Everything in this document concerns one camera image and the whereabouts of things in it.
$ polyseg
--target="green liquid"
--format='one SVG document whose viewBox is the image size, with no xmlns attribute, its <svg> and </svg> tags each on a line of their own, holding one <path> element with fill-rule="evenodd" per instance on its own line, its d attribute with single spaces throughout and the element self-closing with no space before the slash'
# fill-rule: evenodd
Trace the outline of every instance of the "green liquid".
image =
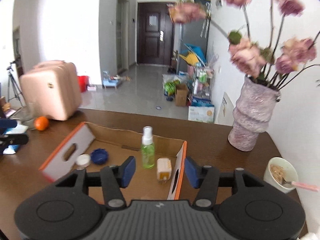
<svg viewBox="0 0 320 240">
<path fill-rule="evenodd" d="M 155 144 L 141 145 L 142 166 L 152 169 L 155 166 Z"/>
</svg>

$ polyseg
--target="blue bottle cap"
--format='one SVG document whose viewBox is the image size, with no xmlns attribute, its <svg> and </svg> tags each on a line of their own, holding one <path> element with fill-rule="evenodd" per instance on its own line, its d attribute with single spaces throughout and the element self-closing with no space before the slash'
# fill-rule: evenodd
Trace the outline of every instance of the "blue bottle cap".
<svg viewBox="0 0 320 240">
<path fill-rule="evenodd" d="M 105 149 L 95 149 L 91 154 L 91 161 L 97 165 L 105 164 L 109 159 L 109 154 Z"/>
</svg>

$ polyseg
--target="vase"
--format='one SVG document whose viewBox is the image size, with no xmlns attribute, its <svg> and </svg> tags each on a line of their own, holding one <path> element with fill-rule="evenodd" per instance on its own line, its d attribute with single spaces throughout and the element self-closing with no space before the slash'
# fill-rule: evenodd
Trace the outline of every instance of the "vase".
<svg viewBox="0 0 320 240">
<path fill-rule="evenodd" d="M 280 92 L 244 77 L 240 97 L 233 110 L 235 119 L 228 136 L 230 144 L 240 151 L 251 151 L 269 126 L 273 109 L 279 101 Z"/>
</svg>

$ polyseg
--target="flower stem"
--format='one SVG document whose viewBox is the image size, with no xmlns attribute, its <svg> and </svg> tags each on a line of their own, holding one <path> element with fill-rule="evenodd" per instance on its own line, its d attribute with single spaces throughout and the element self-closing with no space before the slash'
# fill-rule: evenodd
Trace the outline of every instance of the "flower stem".
<svg viewBox="0 0 320 240">
<path fill-rule="evenodd" d="M 316 44 L 316 41 L 317 41 L 319 35 L 320 35 L 320 31 L 319 31 L 318 34 L 316 35 L 316 37 L 315 37 L 315 39 L 313 40 L 313 43 L 312 43 L 312 45 L 309 47 L 309 49 L 311 49 L 312 46 L 313 46 L 314 44 Z"/>
<path fill-rule="evenodd" d="M 300 70 L 300 72 L 298 74 L 296 74 L 292 79 L 290 79 L 284 86 L 280 87 L 279 90 L 284 88 L 287 84 L 289 84 L 292 80 L 294 80 L 297 76 L 299 76 L 304 70 L 306 70 L 306 69 L 308 69 L 310 67 L 313 67 L 313 66 L 320 66 L 320 64 L 313 64 L 311 66 L 303 68 L 302 70 Z"/>
<path fill-rule="evenodd" d="M 225 36 L 226 39 L 228 39 L 228 34 L 214 20 L 211 19 L 210 21 L 213 26 L 216 27 L 222 33 L 222 35 Z"/>
<path fill-rule="evenodd" d="M 242 9 L 243 9 L 243 12 L 244 12 L 245 21 L 247 22 L 248 38 L 249 38 L 249 40 L 251 40 L 248 14 L 247 14 L 247 11 L 245 10 L 245 6 L 243 6 Z"/>
<path fill-rule="evenodd" d="M 285 17 L 285 15 L 283 15 L 283 16 L 282 16 L 282 19 L 281 19 L 281 24 L 280 24 L 280 29 L 279 29 L 279 33 L 278 33 L 277 42 L 276 42 L 275 48 L 274 48 L 274 50 L 273 50 L 271 59 L 273 59 L 273 57 L 274 57 L 274 55 L 275 55 L 275 53 L 276 53 L 276 49 L 277 49 L 278 44 L 279 44 L 279 40 L 280 40 L 280 36 L 281 36 L 281 33 L 282 33 L 282 28 L 283 28 L 283 23 L 284 23 L 284 17 Z M 268 73 L 267 73 L 267 75 L 266 75 L 266 77 L 265 77 L 265 80 L 268 79 L 268 76 L 269 76 L 270 70 L 271 70 L 271 66 L 272 66 L 272 65 L 270 64 L 270 67 L 269 67 Z"/>
<path fill-rule="evenodd" d="M 273 75 L 273 77 L 270 79 L 270 81 L 268 82 L 267 87 L 270 87 L 270 86 L 271 86 L 271 82 L 272 82 L 273 80 L 276 80 L 276 79 L 277 79 L 277 76 L 278 76 L 278 73 L 276 72 L 276 73 Z"/>
<path fill-rule="evenodd" d="M 266 71 L 266 68 L 267 68 L 267 64 L 265 64 L 264 67 L 263 67 L 263 71 L 262 71 L 263 75 L 264 75 L 264 73 Z"/>
<path fill-rule="evenodd" d="M 282 19 L 281 19 L 280 29 L 279 29 L 279 33 L 278 33 L 278 39 L 277 39 L 277 42 L 276 42 L 276 45 L 275 45 L 275 48 L 274 48 L 274 50 L 273 50 L 273 53 L 272 53 L 272 57 L 271 57 L 271 58 L 273 58 L 273 56 L 275 55 L 276 49 L 277 49 L 278 44 L 279 44 L 279 40 L 280 40 L 280 36 L 281 36 L 281 33 L 282 33 L 282 28 L 283 28 L 283 23 L 284 23 L 284 17 L 285 17 L 285 15 L 283 15 L 283 16 L 282 16 Z"/>
<path fill-rule="evenodd" d="M 289 74 L 286 74 L 276 85 L 277 88 L 281 87 L 281 85 L 286 81 L 286 79 L 289 77 Z"/>
<path fill-rule="evenodd" d="M 270 24 L 271 24 L 271 34 L 270 34 L 270 43 L 269 43 L 269 48 L 271 48 L 272 45 L 272 40 L 273 40 L 273 0 L 271 0 L 271 6 L 270 6 Z"/>
<path fill-rule="evenodd" d="M 270 63 L 270 66 L 269 66 L 269 69 L 268 69 L 268 72 L 267 72 L 267 75 L 266 75 L 266 77 L 265 77 L 265 79 L 264 80 L 267 80 L 268 79 L 268 76 L 269 76 L 269 74 L 270 74 L 270 71 L 271 71 L 271 63 Z"/>
<path fill-rule="evenodd" d="M 276 83 L 276 80 L 277 80 L 278 75 L 279 75 L 278 73 L 275 74 L 275 78 L 274 78 L 273 83 L 272 83 L 273 86 L 274 86 L 275 83 Z"/>
</svg>

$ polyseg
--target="pink suitcase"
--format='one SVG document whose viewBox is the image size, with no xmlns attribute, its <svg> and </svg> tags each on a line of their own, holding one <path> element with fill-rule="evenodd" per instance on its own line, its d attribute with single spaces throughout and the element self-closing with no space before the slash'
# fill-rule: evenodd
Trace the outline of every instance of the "pink suitcase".
<svg viewBox="0 0 320 240">
<path fill-rule="evenodd" d="M 65 121 L 81 105 L 76 66 L 60 60 L 39 63 L 20 77 L 26 103 L 35 103 L 39 115 Z"/>
</svg>

